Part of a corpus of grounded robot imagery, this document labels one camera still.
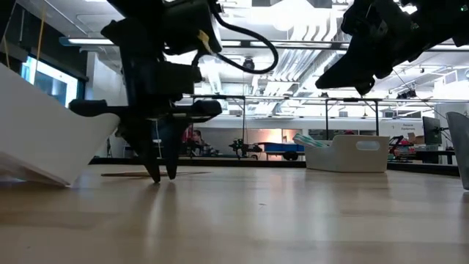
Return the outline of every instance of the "glass wall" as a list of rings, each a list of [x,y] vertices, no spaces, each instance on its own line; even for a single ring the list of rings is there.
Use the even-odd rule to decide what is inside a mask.
[[[43,62],[28,57],[23,63],[21,76],[46,94],[56,98],[63,106],[78,97],[78,79]]]

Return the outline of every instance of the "person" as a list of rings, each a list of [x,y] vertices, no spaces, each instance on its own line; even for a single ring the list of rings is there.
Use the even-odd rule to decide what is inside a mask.
[[[217,151],[210,146],[210,144],[206,143],[205,140],[202,138],[202,132],[200,130],[194,130],[192,135],[192,140],[199,149],[200,156],[214,156],[217,155]]]

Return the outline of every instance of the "white plastic bin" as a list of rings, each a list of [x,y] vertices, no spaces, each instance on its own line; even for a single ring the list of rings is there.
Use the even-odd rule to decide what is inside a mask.
[[[339,135],[329,147],[305,147],[306,167],[330,172],[385,172],[388,136]]]

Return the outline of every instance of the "computer screen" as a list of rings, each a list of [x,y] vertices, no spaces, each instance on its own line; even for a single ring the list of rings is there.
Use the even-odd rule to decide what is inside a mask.
[[[422,120],[424,121],[425,144],[441,144],[440,120],[431,117],[423,117]]]

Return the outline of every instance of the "yellow cable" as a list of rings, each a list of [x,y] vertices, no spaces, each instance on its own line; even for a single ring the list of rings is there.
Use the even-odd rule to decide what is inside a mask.
[[[7,44],[7,38],[3,36],[3,43],[5,44],[5,55],[7,56],[7,67],[11,69],[10,67],[10,55],[8,55],[8,44]]]
[[[37,64],[39,63],[39,58],[41,55],[41,45],[43,44],[44,21],[45,21],[45,14],[47,11],[46,7],[47,7],[47,3],[46,1],[44,1],[43,15],[41,17],[41,29],[39,31],[39,42],[37,44],[36,68],[34,69],[34,83],[36,83]]]

